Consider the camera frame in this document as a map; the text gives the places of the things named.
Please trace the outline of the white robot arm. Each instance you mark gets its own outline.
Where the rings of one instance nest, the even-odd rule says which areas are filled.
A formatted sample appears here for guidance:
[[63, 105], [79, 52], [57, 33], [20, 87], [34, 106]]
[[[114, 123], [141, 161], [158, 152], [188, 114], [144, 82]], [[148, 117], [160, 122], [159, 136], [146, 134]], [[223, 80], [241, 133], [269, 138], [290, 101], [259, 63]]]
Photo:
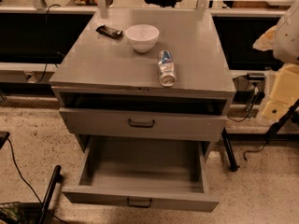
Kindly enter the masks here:
[[283, 66], [275, 74], [267, 102], [265, 119], [279, 120], [299, 100], [299, 1], [296, 0], [275, 26], [253, 44], [260, 51], [272, 50]]

